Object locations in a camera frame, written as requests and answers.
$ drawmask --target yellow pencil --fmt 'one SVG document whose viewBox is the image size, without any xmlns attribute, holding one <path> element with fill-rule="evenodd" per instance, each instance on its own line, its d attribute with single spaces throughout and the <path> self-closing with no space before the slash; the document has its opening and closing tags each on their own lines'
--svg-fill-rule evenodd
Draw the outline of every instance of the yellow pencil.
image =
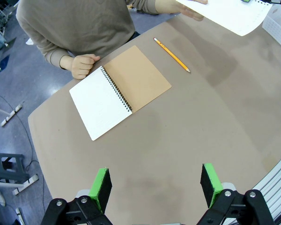
<svg viewBox="0 0 281 225">
<path fill-rule="evenodd" d="M 184 63 L 181 62 L 181 60 L 178 59 L 178 58 L 176 57 L 176 55 L 174 55 L 166 46 L 164 46 L 159 40 L 157 40 L 157 38 L 154 38 L 154 40 L 155 40 L 168 54 L 170 54 L 170 56 L 173 57 L 173 58 L 177 61 L 177 63 L 180 64 L 180 66 L 182 66 L 187 72 L 190 73 L 189 68 L 187 68 L 187 66 L 184 65 Z"/>
</svg>

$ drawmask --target floor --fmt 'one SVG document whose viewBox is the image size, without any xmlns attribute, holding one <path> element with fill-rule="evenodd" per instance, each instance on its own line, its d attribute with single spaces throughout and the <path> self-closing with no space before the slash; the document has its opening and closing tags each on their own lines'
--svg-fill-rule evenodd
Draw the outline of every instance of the floor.
<svg viewBox="0 0 281 225">
<path fill-rule="evenodd" d="M 146 15 L 132 11 L 131 16 L 136 30 L 143 33 L 174 15 Z M 23 165 L 27 166 L 31 159 L 37 160 L 33 145 L 30 144 L 27 118 L 42 102 L 72 80 L 72 76 L 70 72 L 46 63 L 36 46 L 25 44 L 28 36 L 20 28 L 15 15 L 11 15 L 5 37 L 8 41 L 16 39 L 10 49 L 0 51 L 0 59 L 9 55 L 6 69 L 0 72 L 0 95 L 12 107 L 22 104 L 23 108 L 17 114 L 18 118 L 14 117 L 5 127 L 0 127 L 0 153 L 23 154 Z M 10 106 L 1 97 L 0 108 L 11 111 Z M 4 118 L 5 116 L 0 114 L 0 123 Z M 12 195 L 12 188 L 0 189 L 7 202 L 6 207 L 0 206 L 0 222 L 3 225 L 14 222 L 16 208 L 21 209 L 27 225 L 40 224 L 44 208 L 47 208 L 52 199 L 39 164 L 33 162 L 28 169 L 30 176 L 38 174 L 40 180 L 18 196 Z"/>
</svg>

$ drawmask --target gray stool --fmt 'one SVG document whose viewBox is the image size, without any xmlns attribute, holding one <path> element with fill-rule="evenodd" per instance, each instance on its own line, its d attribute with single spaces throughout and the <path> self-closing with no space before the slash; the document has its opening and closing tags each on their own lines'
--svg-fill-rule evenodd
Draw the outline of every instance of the gray stool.
<svg viewBox="0 0 281 225">
<path fill-rule="evenodd" d="M 15 163 L 10 162 L 12 158 L 15 158 Z M 15 183 L 23 183 L 29 179 L 29 174 L 25 173 L 22 166 L 23 155 L 19 154 L 4 154 L 0 153 L 0 180 L 5 180 L 9 183 L 10 180 L 14 180 Z"/>
</svg>

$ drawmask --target hand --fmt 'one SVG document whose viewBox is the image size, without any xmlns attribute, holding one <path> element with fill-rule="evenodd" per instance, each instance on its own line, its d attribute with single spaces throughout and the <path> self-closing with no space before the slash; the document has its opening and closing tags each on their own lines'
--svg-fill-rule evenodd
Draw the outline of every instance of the hand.
<svg viewBox="0 0 281 225">
<path fill-rule="evenodd" d="M 94 63 L 100 59 L 100 56 L 95 56 L 94 54 L 85 54 L 85 55 L 78 55 L 73 58 L 71 64 L 71 72 L 72 76 L 75 79 L 83 79 L 85 78 L 91 68 L 93 67 Z"/>
<path fill-rule="evenodd" d="M 199 2 L 204 5 L 208 3 L 208 0 L 193 0 L 193 1 Z M 201 14 L 197 13 L 196 11 L 190 9 L 189 7 L 183 4 L 180 4 L 180 12 L 183 15 L 186 15 L 196 21 L 202 21 L 204 19 L 204 16 L 202 16 Z"/>
<path fill-rule="evenodd" d="M 196 11 L 190 9 L 189 7 L 183 5 L 180 9 L 180 12 L 185 15 L 188 16 L 196 21 L 202 21 L 204 19 L 204 16 L 202 16 L 201 14 L 197 13 Z"/>
</svg>

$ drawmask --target white notebook page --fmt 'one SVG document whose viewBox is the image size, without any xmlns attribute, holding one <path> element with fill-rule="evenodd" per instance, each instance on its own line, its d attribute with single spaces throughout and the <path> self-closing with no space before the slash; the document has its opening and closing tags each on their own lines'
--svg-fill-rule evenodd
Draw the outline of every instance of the white notebook page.
<svg viewBox="0 0 281 225">
<path fill-rule="evenodd" d="M 76 84 L 70 94 L 93 141 L 132 114 L 109 84 L 101 67 Z"/>
<path fill-rule="evenodd" d="M 176 1 L 240 36 L 255 30 L 272 7 L 261 0 L 208 0 L 207 5 L 191 0 Z"/>
</svg>

